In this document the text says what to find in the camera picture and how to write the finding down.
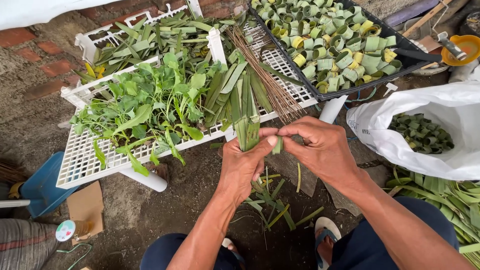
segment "fingernail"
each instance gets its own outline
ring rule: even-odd
[[[274,146],[276,145],[277,137],[276,136],[269,136],[267,138],[267,142],[271,145]]]

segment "wooden stick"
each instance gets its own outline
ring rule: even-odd
[[[443,3],[447,5],[450,3],[452,0],[443,0]],[[413,31],[417,30],[422,26],[424,23],[426,23],[430,18],[432,18],[435,14],[437,14],[440,10],[442,10],[445,6],[444,4],[440,3],[436,5],[432,10],[430,10],[425,16],[423,16],[418,22],[416,22],[414,25],[412,25],[407,31],[405,31],[402,35],[404,37],[410,36]]]

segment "orange plastic container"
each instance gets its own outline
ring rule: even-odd
[[[467,58],[460,61],[453,56],[445,47],[442,49],[443,61],[451,66],[463,66],[480,56],[480,37],[465,35],[465,36],[452,36],[450,38],[457,47],[467,54]]]

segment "plastic bag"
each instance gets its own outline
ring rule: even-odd
[[[402,135],[388,126],[401,112],[424,113],[453,138],[455,148],[442,154],[413,152]],[[450,180],[480,179],[480,82],[399,91],[386,99],[347,112],[347,124],[359,140],[393,164]]]

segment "forearm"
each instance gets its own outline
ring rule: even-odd
[[[236,208],[230,197],[215,193],[167,269],[213,269]]]
[[[473,269],[430,226],[380,189],[360,170],[358,186],[344,193],[361,209],[400,269]]]

